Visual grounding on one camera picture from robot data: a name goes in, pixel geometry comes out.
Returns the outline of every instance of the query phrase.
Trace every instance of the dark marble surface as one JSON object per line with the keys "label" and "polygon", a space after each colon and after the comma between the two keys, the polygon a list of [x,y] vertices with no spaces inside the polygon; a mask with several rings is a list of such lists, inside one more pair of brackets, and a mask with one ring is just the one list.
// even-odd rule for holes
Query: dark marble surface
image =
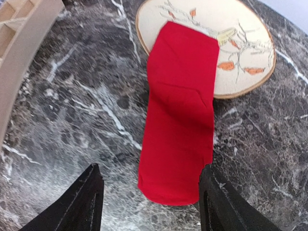
{"label": "dark marble surface", "polygon": [[[105,179],[102,230],[198,231],[194,206],[149,202],[137,170],[149,88],[135,31],[142,0],[67,0],[19,91],[0,154],[0,230],[16,231],[92,162]],[[308,36],[254,0],[277,67],[262,87],[214,101],[215,164],[284,231],[308,230]]]}

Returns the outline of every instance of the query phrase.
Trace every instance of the painted wood slice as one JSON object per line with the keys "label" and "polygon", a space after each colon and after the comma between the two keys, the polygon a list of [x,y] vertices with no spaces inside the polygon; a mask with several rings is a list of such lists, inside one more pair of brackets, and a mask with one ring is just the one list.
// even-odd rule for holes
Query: painted wood slice
{"label": "painted wood slice", "polygon": [[258,16],[238,0],[147,0],[138,10],[136,29],[149,54],[167,21],[218,40],[215,98],[243,95],[273,73],[272,37]]}

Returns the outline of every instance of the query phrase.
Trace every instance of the folded red fabric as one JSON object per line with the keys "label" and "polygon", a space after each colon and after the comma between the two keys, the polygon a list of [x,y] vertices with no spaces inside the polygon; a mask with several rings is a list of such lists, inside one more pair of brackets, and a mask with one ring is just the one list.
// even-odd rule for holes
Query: folded red fabric
{"label": "folded red fabric", "polygon": [[218,42],[167,22],[148,60],[150,97],[138,187],[151,201],[199,200],[199,176],[213,159]]}

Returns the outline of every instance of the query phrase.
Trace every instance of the wooden organizer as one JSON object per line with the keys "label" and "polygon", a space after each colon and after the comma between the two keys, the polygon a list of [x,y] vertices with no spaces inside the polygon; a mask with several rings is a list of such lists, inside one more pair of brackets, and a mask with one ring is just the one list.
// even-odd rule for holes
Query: wooden organizer
{"label": "wooden organizer", "polygon": [[23,76],[63,8],[61,0],[6,0],[0,6],[0,144]]}

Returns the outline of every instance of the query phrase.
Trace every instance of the orange leaf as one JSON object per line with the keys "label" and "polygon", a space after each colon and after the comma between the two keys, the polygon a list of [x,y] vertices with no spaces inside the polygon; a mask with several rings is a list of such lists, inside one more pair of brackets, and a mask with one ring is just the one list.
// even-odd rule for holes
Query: orange leaf
{"label": "orange leaf", "polygon": [[240,49],[234,40],[230,40],[230,43],[232,44],[232,46],[236,47],[237,49]]}
{"label": "orange leaf", "polygon": [[225,71],[231,71],[234,69],[234,62],[232,61],[224,62],[224,63],[219,64],[217,67]]}
{"label": "orange leaf", "polygon": [[174,14],[173,14],[171,11],[168,11],[168,13],[169,13],[169,15],[170,15],[173,19],[175,19],[175,16],[174,16]]}
{"label": "orange leaf", "polygon": [[255,75],[264,72],[265,68],[244,68],[244,70],[251,75]]}
{"label": "orange leaf", "polygon": [[192,17],[195,17],[196,16],[196,8],[194,8],[193,10],[191,10],[189,12],[189,14],[192,16]]}

